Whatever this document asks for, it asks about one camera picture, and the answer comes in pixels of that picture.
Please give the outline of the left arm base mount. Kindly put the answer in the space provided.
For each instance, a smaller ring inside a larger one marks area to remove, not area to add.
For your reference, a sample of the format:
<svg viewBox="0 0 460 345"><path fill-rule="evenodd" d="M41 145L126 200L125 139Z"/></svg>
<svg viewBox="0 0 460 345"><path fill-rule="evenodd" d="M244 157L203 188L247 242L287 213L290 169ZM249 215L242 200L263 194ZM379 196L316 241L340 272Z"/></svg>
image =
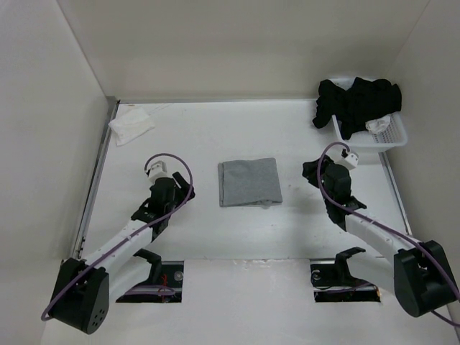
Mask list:
<svg viewBox="0 0 460 345"><path fill-rule="evenodd" d="M184 262L163 262L158 273L124 293L116 303L181 303L183 297Z"/></svg>

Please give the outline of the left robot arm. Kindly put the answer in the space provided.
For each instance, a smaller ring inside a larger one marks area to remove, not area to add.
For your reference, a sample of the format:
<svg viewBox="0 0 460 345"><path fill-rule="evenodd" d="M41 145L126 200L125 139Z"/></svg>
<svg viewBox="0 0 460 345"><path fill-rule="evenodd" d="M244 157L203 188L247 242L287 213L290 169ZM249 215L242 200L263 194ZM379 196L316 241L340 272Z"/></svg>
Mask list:
<svg viewBox="0 0 460 345"><path fill-rule="evenodd" d="M42 320L55 319L90 335L101 327L112 303L135 294L140 284L156 285L162 260L147 246L194 197L193 186L179 172L157 176L149 198L118 234L83 259L70 258L61 264Z"/></svg>

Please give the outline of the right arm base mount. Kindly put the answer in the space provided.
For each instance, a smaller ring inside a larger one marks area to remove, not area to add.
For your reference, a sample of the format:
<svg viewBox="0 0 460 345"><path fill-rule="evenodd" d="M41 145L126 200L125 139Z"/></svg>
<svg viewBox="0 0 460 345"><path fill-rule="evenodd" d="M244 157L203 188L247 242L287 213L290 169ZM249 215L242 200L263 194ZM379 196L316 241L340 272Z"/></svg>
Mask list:
<svg viewBox="0 0 460 345"><path fill-rule="evenodd" d="M310 264L310 283L317 303L379 303L377 286L353 277L345 264L332 261L313 261Z"/></svg>

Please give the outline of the grey tank top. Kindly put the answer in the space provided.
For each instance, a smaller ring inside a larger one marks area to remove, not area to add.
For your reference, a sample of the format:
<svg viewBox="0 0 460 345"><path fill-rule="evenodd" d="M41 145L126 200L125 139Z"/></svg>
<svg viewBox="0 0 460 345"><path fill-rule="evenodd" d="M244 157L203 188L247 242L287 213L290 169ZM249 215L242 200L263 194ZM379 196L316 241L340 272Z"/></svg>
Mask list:
<svg viewBox="0 0 460 345"><path fill-rule="evenodd" d="M277 161L273 157L220 162L218 189L220 207L282 203Z"/></svg>

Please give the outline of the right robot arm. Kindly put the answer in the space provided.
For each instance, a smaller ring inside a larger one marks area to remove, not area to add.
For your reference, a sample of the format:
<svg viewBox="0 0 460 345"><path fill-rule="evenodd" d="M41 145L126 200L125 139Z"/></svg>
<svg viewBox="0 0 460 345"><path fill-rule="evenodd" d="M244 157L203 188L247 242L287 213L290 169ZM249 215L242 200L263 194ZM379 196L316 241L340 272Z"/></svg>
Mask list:
<svg viewBox="0 0 460 345"><path fill-rule="evenodd" d="M303 163L302 176L320 190L334 224L386 259L386 264L370 270L371 280L383 283L406 313L420 317L459 300L443 247L435 241L417 241L365 215L366 206L351 194L346 167L324 156Z"/></svg>

